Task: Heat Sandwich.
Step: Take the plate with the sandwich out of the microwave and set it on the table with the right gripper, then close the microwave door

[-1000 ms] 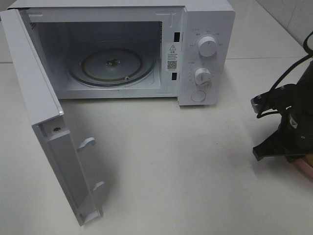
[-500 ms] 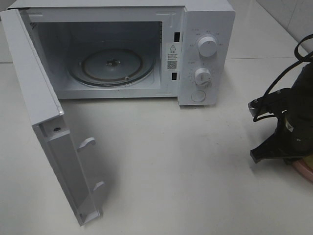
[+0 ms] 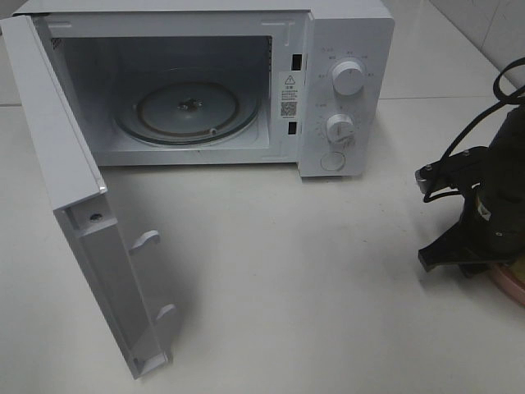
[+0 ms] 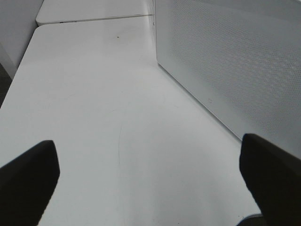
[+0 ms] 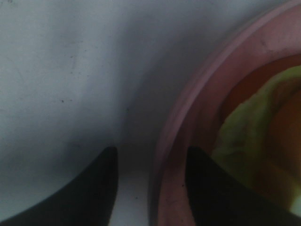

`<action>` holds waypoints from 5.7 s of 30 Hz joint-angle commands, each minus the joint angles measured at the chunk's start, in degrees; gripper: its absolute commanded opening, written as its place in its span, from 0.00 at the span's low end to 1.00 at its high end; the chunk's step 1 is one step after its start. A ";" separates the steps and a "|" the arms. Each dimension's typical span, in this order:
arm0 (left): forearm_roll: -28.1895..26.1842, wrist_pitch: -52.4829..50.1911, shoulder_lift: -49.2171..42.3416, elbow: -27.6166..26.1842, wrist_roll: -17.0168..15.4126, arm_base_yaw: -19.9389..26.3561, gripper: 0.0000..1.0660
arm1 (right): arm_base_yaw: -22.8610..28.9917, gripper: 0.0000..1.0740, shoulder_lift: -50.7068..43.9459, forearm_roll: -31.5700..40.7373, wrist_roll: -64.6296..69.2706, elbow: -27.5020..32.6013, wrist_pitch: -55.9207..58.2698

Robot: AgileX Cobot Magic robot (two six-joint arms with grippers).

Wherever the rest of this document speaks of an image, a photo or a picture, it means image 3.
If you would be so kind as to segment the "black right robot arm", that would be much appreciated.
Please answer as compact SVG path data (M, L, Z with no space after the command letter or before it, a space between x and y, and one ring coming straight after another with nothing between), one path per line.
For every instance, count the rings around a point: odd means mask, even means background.
M422 193L450 188L464 199L459 220L418 251L426 271L458 265L466 276L512 264L524 251L524 107L510 111L490 145L415 172Z

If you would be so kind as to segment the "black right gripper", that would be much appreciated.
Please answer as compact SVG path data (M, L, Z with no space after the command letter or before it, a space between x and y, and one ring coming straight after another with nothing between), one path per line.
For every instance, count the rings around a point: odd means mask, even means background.
M524 187L486 181L459 192L459 221L418 251L424 271L458 265L465 277L475 277L518 257L524 251Z

